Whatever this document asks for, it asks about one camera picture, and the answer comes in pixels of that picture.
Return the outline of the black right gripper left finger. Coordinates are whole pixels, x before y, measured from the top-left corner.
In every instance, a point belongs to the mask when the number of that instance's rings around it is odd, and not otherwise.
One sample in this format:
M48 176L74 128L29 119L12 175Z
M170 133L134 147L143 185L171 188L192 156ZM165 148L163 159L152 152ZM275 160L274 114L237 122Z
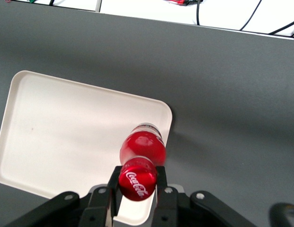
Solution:
M107 185L93 186L82 198L62 192L34 208L8 227L111 227L117 214L116 193L121 166L116 166Z

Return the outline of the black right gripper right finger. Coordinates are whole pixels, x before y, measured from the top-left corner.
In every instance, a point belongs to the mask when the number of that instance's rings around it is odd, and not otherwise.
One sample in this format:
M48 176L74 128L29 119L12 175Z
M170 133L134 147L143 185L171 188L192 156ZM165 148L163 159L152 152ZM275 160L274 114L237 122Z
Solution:
M190 196L168 186L164 166L156 167L157 204L152 227L254 227L255 225L207 191Z

